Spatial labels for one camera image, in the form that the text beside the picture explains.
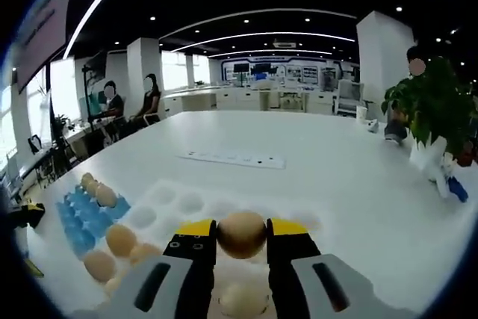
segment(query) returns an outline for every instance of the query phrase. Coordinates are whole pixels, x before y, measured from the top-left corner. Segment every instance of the white egg tray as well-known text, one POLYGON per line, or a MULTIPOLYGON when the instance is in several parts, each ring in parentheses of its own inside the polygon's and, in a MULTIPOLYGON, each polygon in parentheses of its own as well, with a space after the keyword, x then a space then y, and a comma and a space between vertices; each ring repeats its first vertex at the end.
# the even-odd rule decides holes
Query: white egg tray
MULTIPOLYGON (((118 223, 130 228, 138 241, 155 244, 163 250, 183 223, 207 218, 219 222, 233 212, 249 210, 259 213, 265 220, 279 217, 302 223, 309 229, 309 234, 323 252, 327 243, 326 227, 329 228, 329 224, 323 222, 322 215, 319 218, 316 206, 307 207, 301 205, 301 202, 297 199, 212 191, 180 182, 161 180, 132 204, 131 209, 118 223)), ((104 238, 98 242, 96 249, 111 254, 104 238)), ((129 267, 126 259, 116 258, 116 260, 118 273, 129 267)), ((237 260, 227 256, 218 245, 217 263, 214 268, 215 285, 208 317, 228 318, 221 314, 219 298, 222 290, 232 283, 253 283, 264 289, 264 295, 270 296, 267 276, 266 247, 253 258, 237 260)), ((269 307, 257 318, 276 318, 271 296, 269 307)))

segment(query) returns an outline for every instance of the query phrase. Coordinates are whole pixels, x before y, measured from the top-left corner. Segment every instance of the ceiling light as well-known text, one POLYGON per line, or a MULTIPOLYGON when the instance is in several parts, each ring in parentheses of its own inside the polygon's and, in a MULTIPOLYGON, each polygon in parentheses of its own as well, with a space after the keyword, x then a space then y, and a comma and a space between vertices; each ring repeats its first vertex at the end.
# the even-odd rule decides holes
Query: ceiling light
MULTIPOLYGON (((290 49, 275 49, 275 50, 269 50, 269 49, 259 49, 259 50, 246 50, 243 52, 227 52, 225 54, 216 54, 216 55, 211 55, 210 58, 215 58, 216 56, 226 56, 226 55, 235 55, 235 54, 250 54, 251 52, 291 52, 290 49)), ((312 54, 325 54, 325 55, 332 55, 331 52, 317 52, 315 50, 297 50, 296 52, 308 52, 312 54)))
POLYGON ((87 12, 81 18, 80 22, 78 23, 78 26, 75 29, 75 32, 73 33, 72 37, 69 39, 68 46, 66 46, 65 53, 63 54, 63 60, 66 60, 68 58, 69 52, 72 51, 73 44, 75 43, 76 39, 78 38, 78 35, 81 32, 81 29, 83 29, 84 25, 87 23, 90 16, 93 14, 93 12, 96 10, 96 8, 99 6, 99 4, 102 1, 103 0, 93 0, 93 3, 91 3, 87 12))
POLYGON ((239 35, 231 35, 230 37, 218 37, 216 39, 204 40, 204 41, 200 41, 198 43, 182 46, 181 48, 177 48, 177 49, 172 50, 172 52, 179 52, 181 50, 190 48, 192 46, 198 46, 198 45, 202 45, 202 44, 213 43, 214 41, 234 39, 236 37, 256 37, 256 36, 260 36, 260 35, 305 35, 305 36, 310 36, 310 37, 328 37, 330 39, 350 41, 352 43, 355 42, 354 39, 349 39, 349 38, 346 38, 346 37, 336 37, 335 35, 328 35, 328 34, 301 33, 301 32, 295 32, 295 31, 268 31, 268 32, 264 32, 264 33, 239 34, 239 35))

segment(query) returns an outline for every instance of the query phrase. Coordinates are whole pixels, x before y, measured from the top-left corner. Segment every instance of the person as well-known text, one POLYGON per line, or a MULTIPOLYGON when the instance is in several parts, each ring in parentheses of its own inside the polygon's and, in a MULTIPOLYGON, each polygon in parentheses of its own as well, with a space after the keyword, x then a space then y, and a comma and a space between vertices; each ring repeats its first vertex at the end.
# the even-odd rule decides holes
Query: person
POLYGON ((108 104, 107 110, 100 114, 93 115, 92 119, 102 119, 104 117, 115 117, 118 119, 122 117, 125 110, 125 103, 121 96, 118 95, 117 85, 114 81, 108 81, 103 88, 103 92, 105 93, 106 103, 108 104))
MULTIPOLYGON (((159 91, 158 83, 156 81, 156 75, 148 74, 144 78, 143 85, 146 91, 143 97, 143 107, 129 120, 132 131, 137 131, 147 126, 147 123, 144 120, 145 115, 158 113, 161 92, 159 91)), ((152 119, 152 122, 158 121, 159 117, 152 119)))

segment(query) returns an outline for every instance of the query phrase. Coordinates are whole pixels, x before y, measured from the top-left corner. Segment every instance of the white flower pot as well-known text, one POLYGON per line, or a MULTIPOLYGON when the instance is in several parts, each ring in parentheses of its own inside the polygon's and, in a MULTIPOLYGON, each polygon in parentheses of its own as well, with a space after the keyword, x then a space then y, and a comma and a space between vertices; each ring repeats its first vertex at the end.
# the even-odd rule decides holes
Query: white flower pot
POLYGON ((414 143, 410 153, 410 162, 414 164, 430 181, 436 182, 438 192, 443 198, 450 194, 447 180, 441 169, 441 159, 447 148, 447 140, 439 136, 431 144, 431 137, 428 138, 426 146, 422 143, 414 143))

